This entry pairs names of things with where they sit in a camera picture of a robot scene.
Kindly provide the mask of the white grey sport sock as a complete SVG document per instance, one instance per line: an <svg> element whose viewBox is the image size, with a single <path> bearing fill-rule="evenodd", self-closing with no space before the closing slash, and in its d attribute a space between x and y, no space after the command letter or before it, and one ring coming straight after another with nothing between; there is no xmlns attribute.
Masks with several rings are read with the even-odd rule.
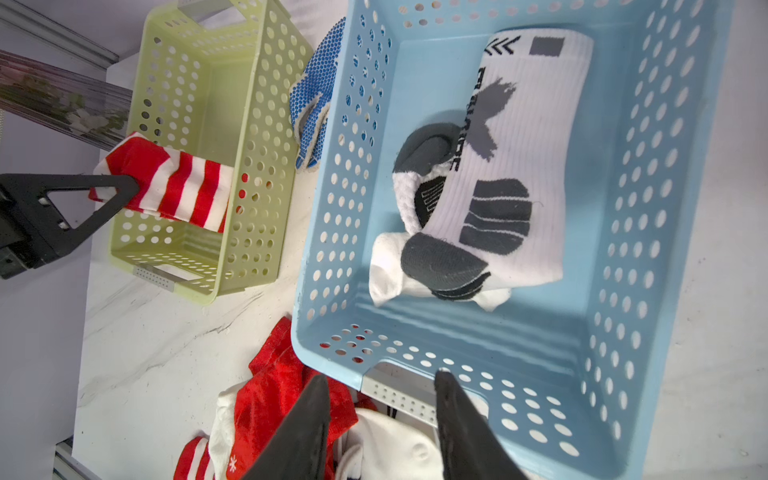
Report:
<svg viewBox="0 0 768 480"><path fill-rule="evenodd" d="M408 277L444 296L562 278L566 158L593 47L569 29L489 38L436 208L402 251Z"/></svg>

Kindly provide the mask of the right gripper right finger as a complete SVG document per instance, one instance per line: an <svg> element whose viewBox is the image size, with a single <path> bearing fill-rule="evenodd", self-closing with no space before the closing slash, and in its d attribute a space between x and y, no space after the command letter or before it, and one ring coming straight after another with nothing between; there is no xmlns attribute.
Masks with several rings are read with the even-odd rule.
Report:
<svg viewBox="0 0 768 480"><path fill-rule="evenodd" d="M527 479L453 374L438 371L434 387L445 479Z"/></svg>

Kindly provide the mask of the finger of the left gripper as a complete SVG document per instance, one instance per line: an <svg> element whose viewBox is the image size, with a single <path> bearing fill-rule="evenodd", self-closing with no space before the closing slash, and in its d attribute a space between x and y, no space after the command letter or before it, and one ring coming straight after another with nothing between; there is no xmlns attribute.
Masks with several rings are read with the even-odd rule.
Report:
<svg viewBox="0 0 768 480"><path fill-rule="evenodd" d="M81 224L68 221L53 192L113 188L116 194ZM6 173L1 176L1 278L11 279L62 259L88 240L139 193L126 175Z"/></svg>

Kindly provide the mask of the red snowflake sock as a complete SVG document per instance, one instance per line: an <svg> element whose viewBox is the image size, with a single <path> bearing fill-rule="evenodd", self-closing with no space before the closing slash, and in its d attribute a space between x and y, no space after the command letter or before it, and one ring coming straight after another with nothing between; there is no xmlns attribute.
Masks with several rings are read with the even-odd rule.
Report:
<svg viewBox="0 0 768 480"><path fill-rule="evenodd" d="M234 445L225 464L227 479L242 478L258 459L290 413L304 387L318 375L295 354L291 342L291 320L282 318L259 353L249 364L252 378L237 392L234 406ZM324 477L335 477L333 445L357 422L357 407L375 410L365 395L353 395L334 380L328 381L330 426Z"/></svg>

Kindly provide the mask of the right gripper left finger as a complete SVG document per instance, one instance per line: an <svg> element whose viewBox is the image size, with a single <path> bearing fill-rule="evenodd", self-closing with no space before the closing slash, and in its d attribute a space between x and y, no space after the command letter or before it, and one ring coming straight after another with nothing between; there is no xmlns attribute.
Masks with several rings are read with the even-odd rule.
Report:
<svg viewBox="0 0 768 480"><path fill-rule="evenodd" d="M243 479L323 479L330 421L328 381L315 376Z"/></svg>

